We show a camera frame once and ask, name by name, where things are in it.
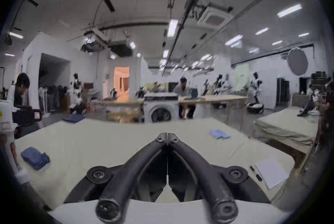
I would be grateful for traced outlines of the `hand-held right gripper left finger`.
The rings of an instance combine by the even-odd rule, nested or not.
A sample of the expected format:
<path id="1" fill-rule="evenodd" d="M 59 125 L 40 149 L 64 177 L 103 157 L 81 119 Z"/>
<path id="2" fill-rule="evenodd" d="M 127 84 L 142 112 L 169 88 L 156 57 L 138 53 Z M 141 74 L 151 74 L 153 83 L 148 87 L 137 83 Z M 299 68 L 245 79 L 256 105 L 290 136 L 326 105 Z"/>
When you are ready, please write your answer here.
<path id="1" fill-rule="evenodd" d="M 64 204 L 98 200 L 104 223 L 122 223 L 130 199 L 156 202 L 167 185 L 167 133 L 161 133 L 126 163 L 95 166 L 72 189 Z"/>

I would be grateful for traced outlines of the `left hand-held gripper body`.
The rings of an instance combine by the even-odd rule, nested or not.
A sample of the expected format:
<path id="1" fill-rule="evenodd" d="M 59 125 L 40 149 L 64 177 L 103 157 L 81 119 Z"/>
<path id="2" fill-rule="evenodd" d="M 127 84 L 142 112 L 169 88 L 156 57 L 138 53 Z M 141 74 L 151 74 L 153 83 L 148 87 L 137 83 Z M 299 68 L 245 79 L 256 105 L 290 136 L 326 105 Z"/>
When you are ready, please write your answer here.
<path id="1" fill-rule="evenodd" d="M 13 110 L 11 102 L 0 101 L 0 133 L 7 138 L 14 138 Z"/>

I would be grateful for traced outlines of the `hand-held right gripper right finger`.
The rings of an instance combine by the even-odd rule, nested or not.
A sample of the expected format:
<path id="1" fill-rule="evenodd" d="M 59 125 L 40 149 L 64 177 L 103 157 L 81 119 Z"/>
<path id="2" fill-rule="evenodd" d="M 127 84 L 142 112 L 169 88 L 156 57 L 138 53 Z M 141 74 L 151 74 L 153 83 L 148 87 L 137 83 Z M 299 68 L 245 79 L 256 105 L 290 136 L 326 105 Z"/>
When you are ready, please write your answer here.
<path id="1" fill-rule="evenodd" d="M 211 165 L 173 133 L 168 133 L 168 184 L 180 202 L 204 199 L 211 220 L 218 224 L 236 219 L 235 198 L 270 204 L 246 169 Z"/>

